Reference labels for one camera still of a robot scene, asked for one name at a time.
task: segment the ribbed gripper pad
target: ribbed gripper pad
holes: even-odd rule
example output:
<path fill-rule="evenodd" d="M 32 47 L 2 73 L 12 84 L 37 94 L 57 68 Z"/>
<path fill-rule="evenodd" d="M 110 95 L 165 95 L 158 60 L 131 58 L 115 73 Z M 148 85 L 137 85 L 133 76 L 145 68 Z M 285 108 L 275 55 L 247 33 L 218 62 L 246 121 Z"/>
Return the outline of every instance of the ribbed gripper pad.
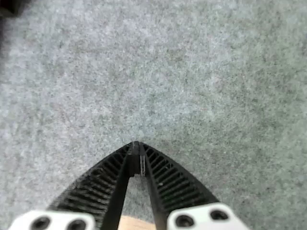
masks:
<path fill-rule="evenodd" d="M 120 175 L 126 173 L 130 144 L 104 158 L 71 184 L 49 207 L 52 210 L 92 214 L 99 229 Z"/>
<path fill-rule="evenodd" d="M 147 176 L 155 188 L 160 208 L 169 214 L 179 208 L 217 202 L 194 176 L 163 153 L 143 144 Z"/>

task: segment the gray textured floor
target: gray textured floor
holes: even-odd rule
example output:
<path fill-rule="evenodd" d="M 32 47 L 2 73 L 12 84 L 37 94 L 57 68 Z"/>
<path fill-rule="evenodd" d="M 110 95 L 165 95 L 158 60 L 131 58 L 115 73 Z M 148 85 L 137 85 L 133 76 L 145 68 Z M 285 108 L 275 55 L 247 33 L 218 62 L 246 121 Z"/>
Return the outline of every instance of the gray textured floor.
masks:
<path fill-rule="evenodd" d="M 1 22 L 0 229 L 132 140 L 252 229 L 305 229 L 306 0 L 66 2 Z M 124 213 L 152 220 L 137 186 Z"/>

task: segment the black ridged surface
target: black ridged surface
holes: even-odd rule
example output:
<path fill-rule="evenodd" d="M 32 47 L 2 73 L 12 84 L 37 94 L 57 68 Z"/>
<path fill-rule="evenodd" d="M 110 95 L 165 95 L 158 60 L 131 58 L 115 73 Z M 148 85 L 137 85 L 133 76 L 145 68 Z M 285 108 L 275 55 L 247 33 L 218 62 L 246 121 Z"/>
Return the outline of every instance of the black ridged surface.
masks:
<path fill-rule="evenodd" d="M 178 163 L 141 143 L 156 228 L 166 230 L 169 214 L 176 209 L 218 202 L 218 199 Z"/>
<path fill-rule="evenodd" d="M 129 180 L 129 151 L 130 144 L 104 158 L 66 189 L 49 209 L 86 212 L 94 216 L 97 228 L 110 227 L 104 219 L 113 212 L 112 206 L 118 208 L 120 216 Z"/>
<path fill-rule="evenodd" d="M 94 216 L 97 229 L 117 230 L 129 178 L 141 172 L 140 158 L 157 230 L 166 230 L 173 210 L 218 202 L 178 163 L 146 144 L 132 142 L 84 173 L 49 209 L 86 212 Z"/>

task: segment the screw hole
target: screw hole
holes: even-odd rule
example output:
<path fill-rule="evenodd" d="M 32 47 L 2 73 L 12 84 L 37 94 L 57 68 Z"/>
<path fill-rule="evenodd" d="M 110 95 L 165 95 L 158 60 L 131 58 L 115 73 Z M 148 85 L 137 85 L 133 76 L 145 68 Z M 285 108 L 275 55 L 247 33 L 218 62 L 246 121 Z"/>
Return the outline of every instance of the screw hole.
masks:
<path fill-rule="evenodd" d="M 45 230 L 50 224 L 48 217 L 37 218 L 31 225 L 31 230 Z"/>
<path fill-rule="evenodd" d="M 178 227 L 190 227 L 194 225 L 194 221 L 191 217 L 186 215 L 181 215 L 176 219 L 176 225 Z"/>
<path fill-rule="evenodd" d="M 68 225 L 67 230 L 85 230 L 85 227 L 86 224 L 83 220 L 76 219 Z"/>
<path fill-rule="evenodd" d="M 226 213 L 224 213 L 223 211 L 220 211 L 220 210 L 215 210 L 215 211 L 212 211 L 210 213 L 211 215 L 211 218 L 214 219 L 214 220 L 217 220 L 217 219 L 228 219 L 228 216 Z"/>

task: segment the carpet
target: carpet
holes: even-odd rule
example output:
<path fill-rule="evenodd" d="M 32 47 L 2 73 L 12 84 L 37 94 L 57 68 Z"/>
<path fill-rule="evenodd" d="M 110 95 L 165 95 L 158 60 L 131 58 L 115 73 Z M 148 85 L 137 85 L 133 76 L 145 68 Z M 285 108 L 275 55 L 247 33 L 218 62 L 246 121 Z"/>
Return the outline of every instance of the carpet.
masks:
<path fill-rule="evenodd" d="M 251 229 L 305 228 L 305 0 L 28 0 L 0 31 L 0 229 L 134 140 Z M 123 214 L 153 221 L 145 188 Z"/>

